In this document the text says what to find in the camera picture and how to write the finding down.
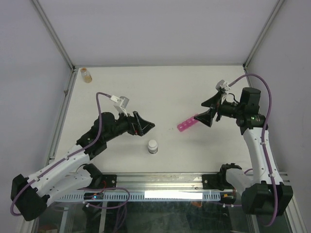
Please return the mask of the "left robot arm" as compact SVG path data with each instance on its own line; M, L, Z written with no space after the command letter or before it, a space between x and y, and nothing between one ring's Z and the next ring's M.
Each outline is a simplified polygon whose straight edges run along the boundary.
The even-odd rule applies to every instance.
M91 160L107 148L107 143L124 134L144 136L155 124L144 120L137 111L133 115L103 112L89 131L59 160L39 171L12 180L11 214L26 221L39 217L56 199L76 189L99 189L102 172Z

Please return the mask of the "white pill bottle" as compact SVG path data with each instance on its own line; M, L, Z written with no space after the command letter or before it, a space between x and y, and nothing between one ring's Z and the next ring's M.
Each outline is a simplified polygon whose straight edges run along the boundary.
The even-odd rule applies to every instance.
M147 148L148 148L148 152L151 154L155 154L158 152L158 144L154 139L148 142Z

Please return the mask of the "pink weekly pill organizer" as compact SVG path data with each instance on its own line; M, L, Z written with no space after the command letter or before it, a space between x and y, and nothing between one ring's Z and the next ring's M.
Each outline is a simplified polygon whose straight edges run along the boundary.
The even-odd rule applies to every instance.
M180 132L183 132L185 130L187 130L188 128L192 127L193 125L195 125L198 120L196 120L194 117L197 116L197 114L193 115L192 117L188 118L187 120L183 121L182 123L177 125L177 129Z

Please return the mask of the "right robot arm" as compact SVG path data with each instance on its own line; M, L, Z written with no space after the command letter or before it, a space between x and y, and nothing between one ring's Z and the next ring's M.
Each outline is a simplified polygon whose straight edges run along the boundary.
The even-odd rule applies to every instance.
M223 164L213 178L204 178L204 188L235 188L241 196L242 209L249 215L281 216L293 197L293 189L281 178L269 145L266 117L259 113L261 91L251 87L242 90L240 101L228 102L223 88L202 102L208 110L194 118L211 127L221 117L236 120L250 154L253 177L248 178L235 163Z

